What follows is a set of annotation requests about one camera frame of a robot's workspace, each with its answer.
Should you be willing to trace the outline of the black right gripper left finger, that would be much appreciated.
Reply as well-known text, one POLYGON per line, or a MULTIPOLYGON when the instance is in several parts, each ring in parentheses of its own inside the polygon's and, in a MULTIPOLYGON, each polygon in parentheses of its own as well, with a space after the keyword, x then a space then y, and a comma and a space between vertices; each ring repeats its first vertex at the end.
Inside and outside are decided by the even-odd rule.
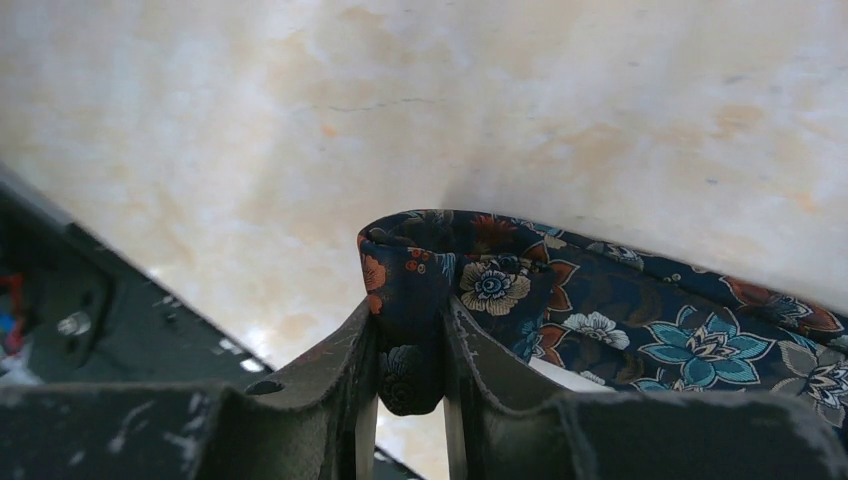
POLYGON ((358 305, 328 337, 238 390, 222 382, 1 390, 5 479, 369 479, 376 335, 358 305))

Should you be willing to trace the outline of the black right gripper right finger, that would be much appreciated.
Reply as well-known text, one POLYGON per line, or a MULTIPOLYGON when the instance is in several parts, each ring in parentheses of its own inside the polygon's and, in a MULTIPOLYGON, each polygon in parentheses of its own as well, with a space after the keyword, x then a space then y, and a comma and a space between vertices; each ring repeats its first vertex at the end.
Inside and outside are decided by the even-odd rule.
POLYGON ((444 414, 454 479, 843 479, 800 402, 747 393, 578 393, 520 361, 451 299, 444 414))

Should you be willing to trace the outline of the navy floral tie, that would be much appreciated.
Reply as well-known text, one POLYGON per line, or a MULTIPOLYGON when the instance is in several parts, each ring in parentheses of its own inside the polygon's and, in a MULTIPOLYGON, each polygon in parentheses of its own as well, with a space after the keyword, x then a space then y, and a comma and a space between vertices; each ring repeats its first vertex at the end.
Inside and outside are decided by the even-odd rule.
POLYGON ((413 210, 357 246, 395 415, 444 395, 443 322, 473 321, 522 362, 613 390, 768 391, 847 431, 847 319, 729 275, 537 222, 413 210))

